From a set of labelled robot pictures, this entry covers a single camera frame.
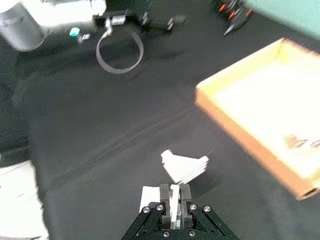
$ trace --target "screw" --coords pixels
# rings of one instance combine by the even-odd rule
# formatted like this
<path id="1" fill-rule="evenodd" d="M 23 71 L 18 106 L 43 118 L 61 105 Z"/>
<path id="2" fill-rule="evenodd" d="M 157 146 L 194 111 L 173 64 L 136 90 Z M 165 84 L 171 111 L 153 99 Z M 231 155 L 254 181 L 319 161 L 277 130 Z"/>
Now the screw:
<path id="1" fill-rule="evenodd" d="M 158 211 L 162 211 L 164 209 L 164 206 L 162 204 L 159 204 L 159 205 L 156 206 L 156 209 Z"/>
<path id="2" fill-rule="evenodd" d="M 211 211 L 211 207 L 208 206 L 208 205 L 205 205 L 205 206 L 203 207 L 203 210 L 204 210 L 205 212 L 210 212 L 210 211 Z"/>
<path id="3" fill-rule="evenodd" d="M 194 230 L 190 230 L 189 231 L 189 236 L 190 237 L 194 237 L 196 235 L 196 231 L 194 231 Z"/>
<path id="4" fill-rule="evenodd" d="M 142 211 L 143 211 L 145 214 L 147 214 L 148 212 L 150 212 L 150 207 L 145 206 L 145 207 L 142 209 Z"/>
<path id="5" fill-rule="evenodd" d="M 190 205 L 190 209 L 191 209 L 191 210 L 196 210 L 196 209 L 197 209 L 197 205 L 195 205 L 194 203 L 192 203 L 192 204 Z"/>
<path id="6" fill-rule="evenodd" d="M 162 235 L 163 235 L 165 238 L 167 238 L 167 237 L 170 236 L 170 232 L 164 231 Z"/>

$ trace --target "white label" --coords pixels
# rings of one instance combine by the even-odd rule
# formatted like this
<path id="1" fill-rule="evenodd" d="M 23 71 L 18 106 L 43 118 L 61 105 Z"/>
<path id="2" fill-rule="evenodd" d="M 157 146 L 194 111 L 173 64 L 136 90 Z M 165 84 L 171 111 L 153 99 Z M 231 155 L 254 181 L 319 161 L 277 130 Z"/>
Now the white label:
<path id="1" fill-rule="evenodd" d="M 126 15 L 113 16 L 111 25 L 123 25 L 126 22 Z"/>

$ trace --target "black table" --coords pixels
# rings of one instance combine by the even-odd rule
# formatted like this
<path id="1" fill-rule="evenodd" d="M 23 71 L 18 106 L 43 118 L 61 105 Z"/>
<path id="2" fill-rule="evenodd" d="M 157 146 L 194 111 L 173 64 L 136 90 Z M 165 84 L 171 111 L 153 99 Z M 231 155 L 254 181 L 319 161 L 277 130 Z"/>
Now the black table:
<path id="1" fill-rule="evenodd" d="M 166 149 L 210 158 L 191 183 L 193 200 L 210 204 L 239 238 L 319 239 L 320 196 L 296 201 L 194 105 L 200 81 L 279 38 L 319 52 L 318 42 L 259 14 L 224 38 L 226 25 L 206 1 L 184 3 L 186 27 L 144 34 L 145 56 L 128 74 L 98 66 L 96 41 L 18 55 L 17 105 L 30 125 L 50 239 L 120 239 L 142 187 L 172 183 L 161 165 Z M 123 46 L 114 42 L 104 54 L 112 63 L 132 60 L 137 53 Z"/>

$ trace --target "gray canister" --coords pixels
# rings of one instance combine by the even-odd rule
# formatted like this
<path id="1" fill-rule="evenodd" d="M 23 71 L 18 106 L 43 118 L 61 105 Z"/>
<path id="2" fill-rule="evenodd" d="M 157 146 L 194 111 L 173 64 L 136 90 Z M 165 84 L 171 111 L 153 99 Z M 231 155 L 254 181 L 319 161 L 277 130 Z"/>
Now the gray canister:
<path id="1" fill-rule="evenodd" d="M 5 11 L 0 9 L 0 34 L 14 49 L 23 52 L 38 48 L 46 37 L 20 2 Z"/>

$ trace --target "teal wall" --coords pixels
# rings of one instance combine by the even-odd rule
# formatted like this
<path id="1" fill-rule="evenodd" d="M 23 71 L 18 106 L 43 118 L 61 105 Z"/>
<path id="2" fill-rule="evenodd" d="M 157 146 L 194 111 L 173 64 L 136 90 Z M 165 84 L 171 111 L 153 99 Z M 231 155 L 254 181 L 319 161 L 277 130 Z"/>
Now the teal wall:
<path id="1" fill-rule="evenodd" d="M 320 0 L 247 0 L 247 4 L 320 40 Z"/>

